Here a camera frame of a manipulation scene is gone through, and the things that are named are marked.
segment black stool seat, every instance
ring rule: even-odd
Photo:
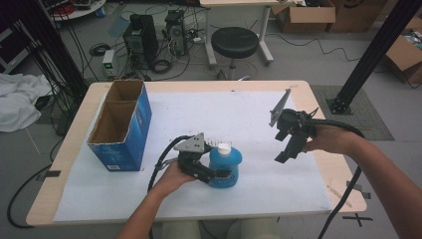
[[[248,58],[257,51],[259,39],[248,29],[240,27],[220,28],[211,37],[214,51],[231,59]]]

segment white cap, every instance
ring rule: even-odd
[[[218,153],[220,153],[222,156],[226,156],[232,151],[232,147],[228,143],[218,143],[217,148]]]

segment person's wrist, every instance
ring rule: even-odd
[[[159,187],[152,187],[148,194],[157,200],[164,200],[164,198],[166,198],[170,193],[160,189]]]
[[[349,132],[347,134],[347,140],[345,141],[346,147],[344,154],[351,158],[355,158],[356,154],[360,152],[360,148],[362,147],[363,141],[364,138],[360,137],[359,135],[353,132]]]

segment metal stand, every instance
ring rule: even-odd
[[[347,82],[329,105],[332,114],[341,115],[346,111],[376,65],[421,6],[421,0],[399,0],[397,2]]]

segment wooden table edge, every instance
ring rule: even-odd
[[[55,161],[50,170],[61,170],[59,177],[45,179],[29,213],[27,223],[34,226],[63,225],[54,222],[54,216],[62,199],[64,186],[73,163],[81,149],[86,132],[95,116],[100,100],[109,89],[111,83],[94,83],[90,86],[74,122],[59,149]],[[148,93],[166,92],[220,92],[220,91],[284,91],[292,89],[293,98],[297,110],[311,112],[318,107],[317,100],[310,85],[305,81],[225,81],[225,82],[154,82],[145,83]],[[321,111],[318,111],[316,119],[324,119]],[[347,180],[351,180],[352,174],[342,155],[316,151],[316,164],[326,186],[330,202],[335,206],[345,189]],[[340,212],[359,212],[366,210],[366,202],[361,193],[353,190],[347,199],[346,205]]]

